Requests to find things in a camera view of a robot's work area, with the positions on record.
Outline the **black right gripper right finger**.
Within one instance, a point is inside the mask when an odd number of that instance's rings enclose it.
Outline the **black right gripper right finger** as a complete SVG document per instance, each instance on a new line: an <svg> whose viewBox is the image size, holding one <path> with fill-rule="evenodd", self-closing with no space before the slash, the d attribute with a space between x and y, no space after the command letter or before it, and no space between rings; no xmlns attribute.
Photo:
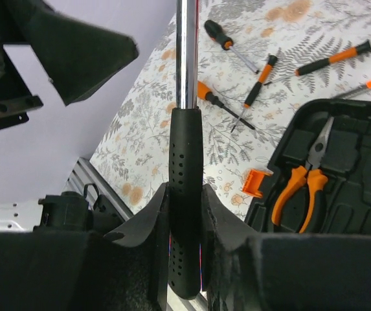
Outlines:
<svg viewBox="0 0 371 311"><path fill-rule="evenodd" d="M208 184L201 193L203 289L260 290L260 234L228 210Z"/></svg>

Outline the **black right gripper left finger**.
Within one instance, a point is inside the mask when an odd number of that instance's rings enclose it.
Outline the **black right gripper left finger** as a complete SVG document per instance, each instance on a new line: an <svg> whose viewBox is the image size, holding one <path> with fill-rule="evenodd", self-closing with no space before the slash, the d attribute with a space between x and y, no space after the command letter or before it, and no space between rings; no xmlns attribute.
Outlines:
<svg viewBox="0 0 371 311"><path fill-rule="evenodd" d="M104 236L117 251L107 295L114 310L166 310L169 199L163 183L140 212Z"/></svg>

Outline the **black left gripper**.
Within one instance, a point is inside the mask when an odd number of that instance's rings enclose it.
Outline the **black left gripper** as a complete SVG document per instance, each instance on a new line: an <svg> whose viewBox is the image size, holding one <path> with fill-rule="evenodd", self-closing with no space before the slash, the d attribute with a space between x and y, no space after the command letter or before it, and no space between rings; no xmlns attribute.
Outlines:
<svg viewBox="0 0 371 311"><path fill-rule="evenodd" d="M30 43L65 105L86 100L134 61L134 40L62 14L44 1L0 1L0 130L26 123L43 107L7 55Z"/></svg>

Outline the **chrome claw hammer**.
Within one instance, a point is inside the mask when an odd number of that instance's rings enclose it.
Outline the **chrome claw hammer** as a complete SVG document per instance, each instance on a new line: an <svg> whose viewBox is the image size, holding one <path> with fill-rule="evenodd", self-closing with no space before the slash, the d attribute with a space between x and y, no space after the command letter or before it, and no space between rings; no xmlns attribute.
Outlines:
<svg viewBox="0 0 371 311"><path fill-rule="evenodd" d="M201 288L199 245L203 181L202 116L197 106L198 1L178 1L176 108L170 126L170 261L168 283L182 299Z"/></svg>

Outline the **orange handled pliers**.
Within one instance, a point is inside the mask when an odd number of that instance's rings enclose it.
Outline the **orange handled pliers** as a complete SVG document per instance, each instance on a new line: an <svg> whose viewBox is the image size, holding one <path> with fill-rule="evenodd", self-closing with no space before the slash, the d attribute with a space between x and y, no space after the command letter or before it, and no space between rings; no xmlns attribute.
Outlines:
<svg viewBox="0 0 371 311"><path fill-rule="evenodd" d="M279 226L281 224L286 202L296 191L307 185L309 189L309 203L304 222L298 231L299 233L312 233L320 229L326 216L327 205L324 186L328 182L328 177L323 174L320 165L327 150L333 122L334 118L329 117L312 144L305 164L291 170L291 177L285 189L277 198L272 210L271 221L273 225Z"/></svg>

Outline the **thin black screwdriver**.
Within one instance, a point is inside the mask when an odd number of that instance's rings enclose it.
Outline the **thin black screwdriver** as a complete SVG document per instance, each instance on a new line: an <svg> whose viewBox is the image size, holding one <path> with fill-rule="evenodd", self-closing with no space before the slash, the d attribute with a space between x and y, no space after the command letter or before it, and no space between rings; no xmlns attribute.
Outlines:
<svg viewBox="0 0 371 311"><path fill-rule="evenodd" d="M251 130L256 129L251 123L242 119L235 112L233 112L230 108L226 107L226 105L219 99L219 97L213 94L212 90L201 81L197 82L197 97L201 100L211 103L214 106L219 107L220 109L225 110L228 114L232 115L235 119L237 119L236 124L230 130L231 133L235 130L239 122Z"/></svg>

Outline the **black plastic tool case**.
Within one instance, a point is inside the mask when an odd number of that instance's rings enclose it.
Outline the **black plastic tool case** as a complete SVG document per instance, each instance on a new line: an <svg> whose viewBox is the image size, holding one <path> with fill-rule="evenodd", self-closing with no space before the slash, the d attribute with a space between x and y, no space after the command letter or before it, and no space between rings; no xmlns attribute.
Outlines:
<svg viewBox="0 0 371 311"><path fill-rule="evenodd" d="M271 215L291 171L303 165L326 121L333 119L320 169L328 178L322 207L313 212L310 233L371 235L371 101L319 98L294 115L274 151L245 222L268 233L297 233L308 212L308 187L287 201L279 225Z"/></svg>

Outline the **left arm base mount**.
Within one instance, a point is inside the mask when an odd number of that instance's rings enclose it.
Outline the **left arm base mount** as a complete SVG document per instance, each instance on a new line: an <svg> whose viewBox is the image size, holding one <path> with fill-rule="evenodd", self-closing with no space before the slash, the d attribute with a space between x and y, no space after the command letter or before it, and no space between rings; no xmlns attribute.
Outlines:
<svg viewBox="0 0 371 311"><path fill-rule="evenodd" d="M89 208L84 195L73 191L64 191L60 195L47 195L38 203L43 207L40 225L35 229L47 228L65 231L95 231L101 235L114 230L124 222L117 214L110 214L100 208L110 207L99 196Z"/></svg>

